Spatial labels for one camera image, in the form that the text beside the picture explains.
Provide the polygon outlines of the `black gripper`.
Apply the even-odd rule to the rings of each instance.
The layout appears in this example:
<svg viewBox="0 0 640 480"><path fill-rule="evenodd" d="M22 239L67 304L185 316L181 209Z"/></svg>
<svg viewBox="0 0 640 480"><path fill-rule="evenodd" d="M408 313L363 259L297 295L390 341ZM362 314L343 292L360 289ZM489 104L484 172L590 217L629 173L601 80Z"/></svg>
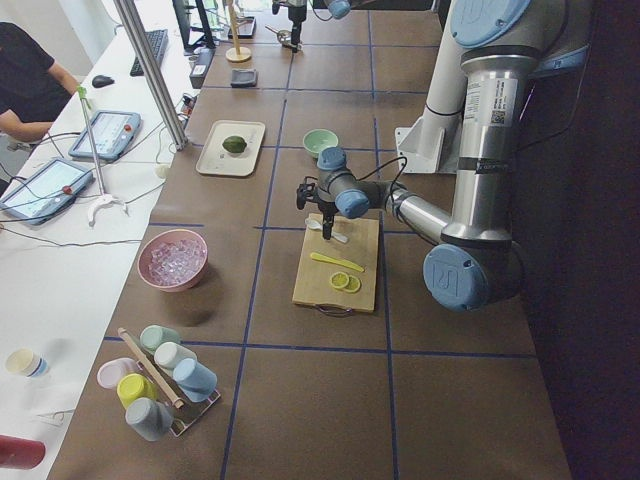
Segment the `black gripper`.
<svg viewBox="0 0 640 480"><path fill-rule="evenodd" d="M276 15L280 8L286 8L288 19L292 22L291 42L299 43L303 22L306 20L306 0L273 0L272 13Z"/></svg>
<svg viewBox="0 0 640 480"><path fill-rule="evenodd" d="M298 210L303 210L307 203L314 203L318 206L323 216L322 237L329 241L332 239L336 205L333 200L325 199L325 194L316 181L316 177L309 175L304 177L296 189L296 207Z"/></svg>

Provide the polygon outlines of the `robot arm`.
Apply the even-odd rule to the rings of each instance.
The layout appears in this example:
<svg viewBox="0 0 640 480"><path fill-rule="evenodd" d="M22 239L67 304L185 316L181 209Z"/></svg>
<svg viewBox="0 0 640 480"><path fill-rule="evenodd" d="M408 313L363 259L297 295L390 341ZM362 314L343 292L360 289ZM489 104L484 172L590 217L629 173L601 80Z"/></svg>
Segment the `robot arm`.
<svg viewBox="0 0 640 480"><path fill-rule="evenodd" d="M271 2L271 11L273 15L277 15L281 9L287 10L287 17L291 22L291 44L297 48L301 42L301 32L303 23L307 18L307 0L273 0ZM327 0L321 1L322 7L329 12L330 19L342 19L352 10L372 4L372 1L354 1L354 0Z"/></svg>
<svg viewBox="0 0 640 480"><path fill-rule="evenodd" d="M453 206L444 211L397 181L353 175L339 147L318 157L315 182L296 205L317 205L325 236L334 218L383 209L431 240L423 262L432 297L469 311L515 296L524 259L511 234L510 175L526 85L581 66L589 49L589 1L454 1L422 115L397 130L402 169L434 173L456 162Z"/></svg>

